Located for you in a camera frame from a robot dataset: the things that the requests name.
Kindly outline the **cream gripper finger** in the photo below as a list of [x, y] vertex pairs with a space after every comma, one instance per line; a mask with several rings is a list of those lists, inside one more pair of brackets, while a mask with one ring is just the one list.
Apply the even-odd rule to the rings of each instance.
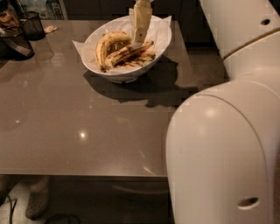
[[140, 47], [150, 27], [152, 8], [151, 0], [136, 0], [133, 7], [132, 46]]

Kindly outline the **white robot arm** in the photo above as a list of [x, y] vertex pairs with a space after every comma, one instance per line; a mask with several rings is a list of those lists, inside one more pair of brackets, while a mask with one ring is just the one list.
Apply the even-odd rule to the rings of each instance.
[[175, 224], [273, 224], [280, 17], [269, 0], [199, 0], [229, 77], [176, 110], [166, 137]]

